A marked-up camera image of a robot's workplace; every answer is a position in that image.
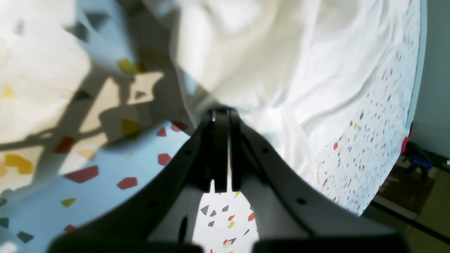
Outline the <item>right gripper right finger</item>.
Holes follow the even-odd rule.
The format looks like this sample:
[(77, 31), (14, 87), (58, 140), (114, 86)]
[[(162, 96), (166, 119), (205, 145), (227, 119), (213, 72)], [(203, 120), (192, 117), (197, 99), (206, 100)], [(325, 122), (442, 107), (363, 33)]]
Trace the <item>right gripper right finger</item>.
[(402, 235), (324, 197), (261, 135), (229, 110), (233, 190), (250, 203), (259, 241), (253, 253), (409, 253)]

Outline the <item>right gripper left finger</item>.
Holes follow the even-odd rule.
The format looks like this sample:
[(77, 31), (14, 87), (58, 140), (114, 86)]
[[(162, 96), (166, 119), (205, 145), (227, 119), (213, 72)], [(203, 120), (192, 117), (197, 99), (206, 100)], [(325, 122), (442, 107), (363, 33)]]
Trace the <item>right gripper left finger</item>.
[(202, 253), (192, 243), (201, 197), (227, 190), (229, 109), (206, 113), (191, 138), (141, 191), (58, 237), (49, 253)]

